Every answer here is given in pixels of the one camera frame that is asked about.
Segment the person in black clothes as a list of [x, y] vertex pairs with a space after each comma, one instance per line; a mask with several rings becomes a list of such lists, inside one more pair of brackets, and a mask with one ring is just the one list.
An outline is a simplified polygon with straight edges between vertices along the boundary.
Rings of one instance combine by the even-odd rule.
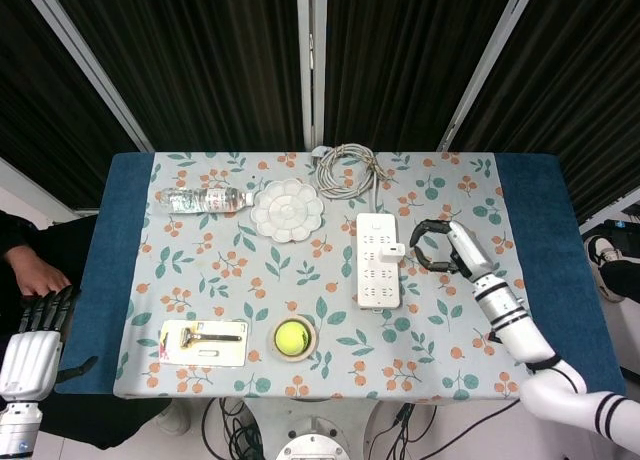
[[[0, 365], [10, 336], [18, 331], [20, 300], [81, 282], [95, 222], [91, 216], [40, 230], [0, 210]], [[155, 417], [171, 401], [51, 393], [39, 404], [41, 430], [101, 450], [115, 448], [144, 424], [156, 425]]]

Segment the black device with blue light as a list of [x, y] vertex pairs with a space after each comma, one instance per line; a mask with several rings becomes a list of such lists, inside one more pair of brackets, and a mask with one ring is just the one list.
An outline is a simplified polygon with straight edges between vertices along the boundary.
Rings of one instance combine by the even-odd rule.
[[605, 220], [604, 228], [619, 247], [640, 249], [640, 223], [623, 220]]

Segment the black and white sneaker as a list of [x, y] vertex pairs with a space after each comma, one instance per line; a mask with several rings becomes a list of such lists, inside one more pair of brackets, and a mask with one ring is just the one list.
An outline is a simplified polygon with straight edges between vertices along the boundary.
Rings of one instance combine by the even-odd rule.
[[610, 290], [603, 280], [600, 268], [608, 262], [621, 261], [621, 252], [614, 247], [611, 241], [602, 236], [595, 235], [585, 241], [586, 253], [589, 259], [591, 270], [594, 275], [597, 288], [602, 297], [611, 303], [620, 303], [625, 297]]

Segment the white flower paint palette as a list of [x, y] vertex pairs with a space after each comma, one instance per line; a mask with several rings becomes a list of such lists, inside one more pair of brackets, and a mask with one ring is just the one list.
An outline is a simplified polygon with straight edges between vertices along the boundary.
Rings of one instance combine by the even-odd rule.
[[269, 183], [250, 211], [256, 231], [277, 243], [301, 242], [322, 224], [324, 204], [309, 184], [291, 178]]

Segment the razor in blister pack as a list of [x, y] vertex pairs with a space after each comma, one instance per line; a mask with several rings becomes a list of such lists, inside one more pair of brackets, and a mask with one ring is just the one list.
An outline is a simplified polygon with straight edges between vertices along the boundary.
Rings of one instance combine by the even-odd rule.
[[167, 320], [159, 339], [164, 364], [198, 367], [242, 367], [248, 342], [244, 321]]

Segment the white frame post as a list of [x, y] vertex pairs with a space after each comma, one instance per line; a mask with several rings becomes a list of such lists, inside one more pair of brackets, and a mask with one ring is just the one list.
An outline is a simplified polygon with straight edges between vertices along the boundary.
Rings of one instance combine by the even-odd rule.
[[155, 151], [125, 100], [59, 0], [30, 0], [83, 75], [141, 152]]
[[328, 0], [296, 0], [303, 140], [307, 151], [324, 143]]
[[508, 0], [436, 148], [450, 149], [530, 0]]

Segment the white power strip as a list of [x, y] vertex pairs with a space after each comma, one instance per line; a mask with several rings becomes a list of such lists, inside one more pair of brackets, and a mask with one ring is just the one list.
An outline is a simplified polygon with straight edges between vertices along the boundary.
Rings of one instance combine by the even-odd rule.
[[359, 213], [356, 217], [357, 303], [360, 309], [400, 306], [399, 263], [379, 259], [383, 244], [400, 243], [392, 214]]

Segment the yellow tennis ball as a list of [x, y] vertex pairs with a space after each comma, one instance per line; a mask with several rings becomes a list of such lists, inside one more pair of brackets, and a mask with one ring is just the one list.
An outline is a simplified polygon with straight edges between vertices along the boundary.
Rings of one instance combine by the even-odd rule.
[[297, 320], [283, 322], [275, 331], [275, 346], [278, 351], [289, 357], [304, 353], [310, 344], [308, 328]]

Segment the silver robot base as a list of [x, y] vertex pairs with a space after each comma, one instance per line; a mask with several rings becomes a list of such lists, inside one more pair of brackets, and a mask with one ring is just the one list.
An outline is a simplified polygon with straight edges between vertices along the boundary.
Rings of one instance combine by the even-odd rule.
[[372, 399], [247, 398], [265, 460], [366, 460]]

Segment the clear plastic water bottle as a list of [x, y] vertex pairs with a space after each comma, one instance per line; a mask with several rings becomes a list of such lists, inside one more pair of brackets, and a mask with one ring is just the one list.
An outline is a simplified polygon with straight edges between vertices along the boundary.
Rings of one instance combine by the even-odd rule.
[[235, 213], [254, 205], [254, 193], [227, 188], [167, 188], [156, 199], [174, 214]]

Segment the black trouser leg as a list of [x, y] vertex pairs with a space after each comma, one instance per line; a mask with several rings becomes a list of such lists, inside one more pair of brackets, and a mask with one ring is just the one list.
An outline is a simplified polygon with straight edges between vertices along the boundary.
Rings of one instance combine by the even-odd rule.
[[640, 303], [640, 263], [627, 260], [606, 262], [600, 274], [608, 290]]

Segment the black pleated curtain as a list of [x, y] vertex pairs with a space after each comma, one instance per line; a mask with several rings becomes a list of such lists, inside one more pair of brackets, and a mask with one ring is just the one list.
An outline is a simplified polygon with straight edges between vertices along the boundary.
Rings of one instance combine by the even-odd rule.
[[73, 210], [96, 209], [125, 130], [30, 0], [0, 0], [0, 158]]
[[157, 151], [304, 146], [297, 0], [59, 0]]
[[324, 142], [434, 151], [508, 0], [328, 0]]
[[578, 221], [640, 187], [640, 0], [529, 0], [455, 151], [557, 157]]

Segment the floral patterned tablecloth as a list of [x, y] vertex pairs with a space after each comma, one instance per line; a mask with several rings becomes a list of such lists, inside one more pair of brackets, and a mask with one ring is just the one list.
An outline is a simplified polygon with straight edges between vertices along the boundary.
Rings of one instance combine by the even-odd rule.
[[[168, 187], [232, 186], [260, 192], [295, 178], [311, 184], [308, 153], [158, 153], [144, 202], [130, 304], [114, 391], [122, 397], [365, 397], [409, 401], [511, 399], [526, 368], [489, 337], [458, 275], [433, 273], [412, 253], [399, 263], [400, 306], [357, 304], [356, 217], [392, 214], [400, 242], [423, 219], [456, 220], [475, 233], [497, 275], [526, 297], [501, 179], [490, 154], [382, 153], [376, 194], [325, 200], [321, 227], [301, 242], [256, 231], [248, 211], [178, 216], [156, 199]], [[238, 368], [164, 364], [167, 320], [248, 323]], [[275, 346], [289, 320], [310, 333], [289, 357]]]

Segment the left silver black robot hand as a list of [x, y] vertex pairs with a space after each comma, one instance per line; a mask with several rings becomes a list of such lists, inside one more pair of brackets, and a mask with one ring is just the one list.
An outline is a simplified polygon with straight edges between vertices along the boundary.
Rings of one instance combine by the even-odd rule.
[[79, 290], [69, 285], [43, 297], [23, 299], [18, 332], [11, 336], [0, 368], [0, 398], [8, 403], [39, 402], [53, 387], [90, 371], [97, 356], [61, 370], [65, 331]]

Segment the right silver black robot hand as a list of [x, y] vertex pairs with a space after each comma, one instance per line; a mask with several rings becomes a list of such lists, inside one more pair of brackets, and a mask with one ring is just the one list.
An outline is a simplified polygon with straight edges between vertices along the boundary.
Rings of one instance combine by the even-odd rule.
[[[426, 233], [444, 235], [451, 245], [448, 261], [428, 260], [420, 247], [419, 240]], [[477, 239], [461, 223], [447, 220], [423, 220], [413, 230], [409, 247], [415, 252], [418, 263], [430, 272], [460, 273], [470, 282], [475, 282], [494, 272], [494, 264]]]

